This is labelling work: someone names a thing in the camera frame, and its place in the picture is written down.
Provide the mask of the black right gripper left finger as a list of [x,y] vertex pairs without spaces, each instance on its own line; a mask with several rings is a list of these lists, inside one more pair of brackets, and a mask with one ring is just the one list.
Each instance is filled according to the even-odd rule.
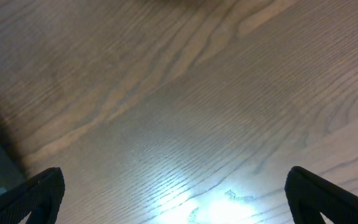
[[65,193],[63,173],[51,167],[0,195],[0,224],[54,224]]

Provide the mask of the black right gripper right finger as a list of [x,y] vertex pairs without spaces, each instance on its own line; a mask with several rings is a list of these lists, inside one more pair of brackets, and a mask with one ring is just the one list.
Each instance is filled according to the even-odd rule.
[[289,171],[285,195],[296,224],[358,224],[358,196],[300,166]]

